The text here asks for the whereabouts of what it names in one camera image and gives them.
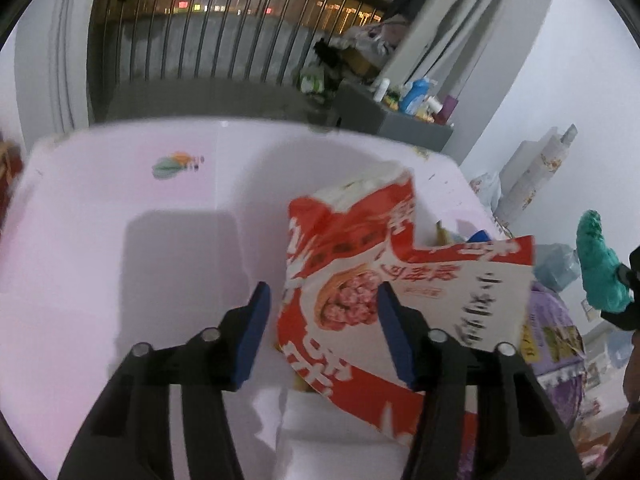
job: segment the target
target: meat image on package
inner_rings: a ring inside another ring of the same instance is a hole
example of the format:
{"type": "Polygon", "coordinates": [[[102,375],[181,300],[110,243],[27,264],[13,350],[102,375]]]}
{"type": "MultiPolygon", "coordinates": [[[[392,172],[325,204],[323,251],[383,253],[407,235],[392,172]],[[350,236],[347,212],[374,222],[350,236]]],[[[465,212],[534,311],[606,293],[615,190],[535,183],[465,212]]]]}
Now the meat image on package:
{"type": "Polygon", "coordinates": [[[380,283],[379,274],[365,265],[334,274],[318,294],[316,323],[324,330],[336,331],[359,323],[375,323],[380,283]]]}

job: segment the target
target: teal plush toy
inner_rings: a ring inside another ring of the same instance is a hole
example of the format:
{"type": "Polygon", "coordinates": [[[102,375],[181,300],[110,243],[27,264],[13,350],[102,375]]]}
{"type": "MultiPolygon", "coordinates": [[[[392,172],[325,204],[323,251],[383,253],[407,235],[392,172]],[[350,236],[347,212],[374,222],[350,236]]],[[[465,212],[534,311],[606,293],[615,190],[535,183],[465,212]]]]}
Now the teal plush toy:
{"type": "Polygon", "coordinates": [[[618,279],[620,260],[604,243],[597,211],[587,211],[580,218],[576,248],[589,304],[612,314],[624,312],[632,299],[628,288],[618,279]]]}

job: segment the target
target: balcony railing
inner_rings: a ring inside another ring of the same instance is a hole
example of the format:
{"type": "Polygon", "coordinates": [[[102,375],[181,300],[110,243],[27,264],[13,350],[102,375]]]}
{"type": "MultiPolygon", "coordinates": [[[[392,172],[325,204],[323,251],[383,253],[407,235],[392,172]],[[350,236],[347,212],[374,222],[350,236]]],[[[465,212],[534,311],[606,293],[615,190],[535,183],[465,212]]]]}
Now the balcony railing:
{"type": "Polygon", "coordinates": [[[103,0],[102,86],[190,77],[295,84],[315,41],[379,21],[385,5],[383,0],[103,0]]]}

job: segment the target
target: blue bottle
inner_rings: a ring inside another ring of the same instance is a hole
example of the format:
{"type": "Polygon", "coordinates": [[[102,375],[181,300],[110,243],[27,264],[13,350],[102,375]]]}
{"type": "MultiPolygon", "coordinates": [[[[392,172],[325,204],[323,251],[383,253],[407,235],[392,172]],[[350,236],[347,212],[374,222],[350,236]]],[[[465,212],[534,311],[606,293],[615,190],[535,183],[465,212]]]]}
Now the blue bottle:
{"type": "Polygon", "coordinates": [[[425,95],[429,92],[431,81],[427,78],[414,81],[411,89],[398,103],[398,110],[403,114],[415,115],[418,107],[424,101],[425,95]]]}

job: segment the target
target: blue object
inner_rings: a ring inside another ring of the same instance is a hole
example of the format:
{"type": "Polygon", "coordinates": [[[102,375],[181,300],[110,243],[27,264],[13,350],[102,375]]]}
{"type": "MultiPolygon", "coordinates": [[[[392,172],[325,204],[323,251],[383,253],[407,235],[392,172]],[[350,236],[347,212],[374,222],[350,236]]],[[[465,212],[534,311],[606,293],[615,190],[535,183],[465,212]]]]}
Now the blue object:
{"type": "Polygon", "coordinates": [[[618,279],[620,260],[604,243],[597,211],[587,211],[580,218],[575,246],[589,304],[612,314],[624,312],[632,300],[628,288],[618,279]]]}
{"type": "Polygon", "coordinates": [[[418,79],[418,81],[414,81],[414,84],[411,86],[407,95],[400,99],[400,102],[398,103],[398,110],[403,114],[415,115],[418,106],[420,106],[424,100],[424,97],[427,95],[430,87],[431,81],[428,79],[423,78],[418,79]]]}
{"type": "Polygon", "coordinates": [[[480,242],[490,242],[490,241],[491,241],[491,238],[489,238],[489,235],[487,234],[486,231],[478,231],[471,238],[469,238],[468,243],[477,244],[480,242]]]}
{"type": "Polygon", "coordinates": [[[271,309],[271,289],[264,282],[258,283],[254,293],[249,300],[247,306],[236,308],[227,314],[236,314],[238,320],[230,317],[230,324],[241,322],[245,323],[244,332],[236,347],[236,369],[232,375],[233,384],[236,388],[240,388],[251,375],[251,368],[254,366],[255,356],[258,353],[258,346],[262,340],[262,334],[267,326],[269,319],[269,310],[271,309]]]}
{"type": "Polygon", "coordinates": [[[398,298],[388,282],[378,287],[378,317],[398,379],[409,387],[415,383],[414,353],[398,319],[398,298]]]}

